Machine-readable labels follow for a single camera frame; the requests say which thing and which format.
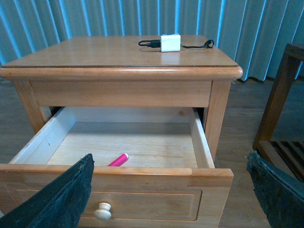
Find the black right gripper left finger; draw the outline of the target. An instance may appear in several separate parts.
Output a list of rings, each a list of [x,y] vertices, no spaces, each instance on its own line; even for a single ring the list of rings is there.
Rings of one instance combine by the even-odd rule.
[[[91,194],[92,154],[0,219],[2,228],[76,228]]]

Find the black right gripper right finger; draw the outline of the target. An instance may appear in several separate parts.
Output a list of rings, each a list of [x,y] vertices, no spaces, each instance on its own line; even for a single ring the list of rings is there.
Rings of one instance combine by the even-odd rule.
[[[272,228],[304,226],[304,184],[264,160],[256,151],[247,156],[254,192]]]

